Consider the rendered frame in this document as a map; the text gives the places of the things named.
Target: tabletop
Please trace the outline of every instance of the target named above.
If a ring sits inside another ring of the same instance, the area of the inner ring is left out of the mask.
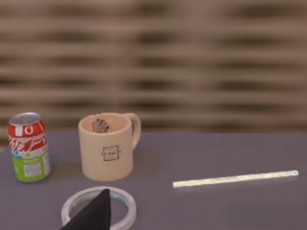
[[[50,132],[52,172],[37,183],[14,177],[0,154],[0,229],[56,230],[72,194],[93,186],[129,192],[133,230],[302,230],[307,226],[307,135],[144,133],[132,173],[100,183],[82,174],[77,132]],[[299,177],[173,188],[172,182],[299,170]],[[112,222],[127,209],[112,200]]]

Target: white ring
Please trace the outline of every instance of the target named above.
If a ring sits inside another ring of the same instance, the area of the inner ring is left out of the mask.
[[[111,198],[124,202],[128,207],[128,213],[124,219],[116,224],[113,224],[110,230],[128,230],[136,218],[136,204],[133,197],[124,190],[105,186],[84,189],[68,198],[61,211],[63,226],[70,221],[71,218],[69,214],[74,207],[85,200],[93,199],[104,189],[109,189]]]

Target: beige mug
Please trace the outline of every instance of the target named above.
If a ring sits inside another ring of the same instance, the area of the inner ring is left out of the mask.
[[[94,181],[114,181],[133,169],[133,150],[141,137],[135,114],[102,113],[78,125],[83,174]]]

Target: red and green can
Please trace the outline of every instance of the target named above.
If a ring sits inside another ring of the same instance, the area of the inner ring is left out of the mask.
[[[16,178],[35,182],[50,173],[46,127],[37,113],[17,114],[9,119],[9,142]]]

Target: can lid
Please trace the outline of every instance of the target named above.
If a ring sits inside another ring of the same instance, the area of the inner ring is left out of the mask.
[[[12,116],[9,119],[9,124],[13,126],[31,125],[41,120],[39,114],[34,112],[22,113]]]

